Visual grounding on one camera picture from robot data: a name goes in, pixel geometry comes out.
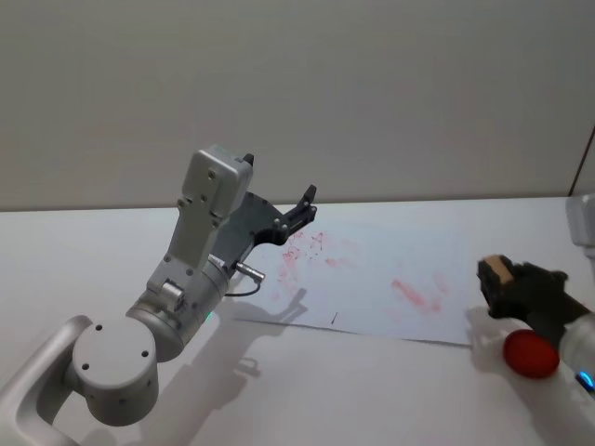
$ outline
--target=cable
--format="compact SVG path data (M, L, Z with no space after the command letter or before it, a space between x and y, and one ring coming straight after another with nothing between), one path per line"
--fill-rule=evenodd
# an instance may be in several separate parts
M247 293L227 293L226 297L247 297L249 295L255 295L258 291L260 291L260 283L257 283L257 287L252 290L248 291Z

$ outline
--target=paper sheet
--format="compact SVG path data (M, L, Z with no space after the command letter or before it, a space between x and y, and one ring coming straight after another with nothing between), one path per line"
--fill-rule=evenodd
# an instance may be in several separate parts
M257 247L246 263L267 279L243 297L251 305L237 319L469 343L464 312L474 271L455 231L317 220L285 246ZM251 287L244 278L233 291Z

